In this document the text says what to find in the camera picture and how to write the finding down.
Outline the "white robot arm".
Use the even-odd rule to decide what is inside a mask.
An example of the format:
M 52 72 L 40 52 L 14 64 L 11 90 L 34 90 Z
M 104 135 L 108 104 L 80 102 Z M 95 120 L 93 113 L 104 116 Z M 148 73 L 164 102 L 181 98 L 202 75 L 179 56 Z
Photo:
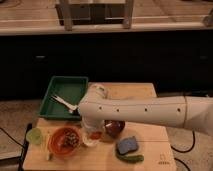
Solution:
M 120 120 L 198 131 L 213 137 L 213 97 L 175 96 L 142 100 L 108 99 L 101 84 L 89 87 L 78 105 L 87 128 Z

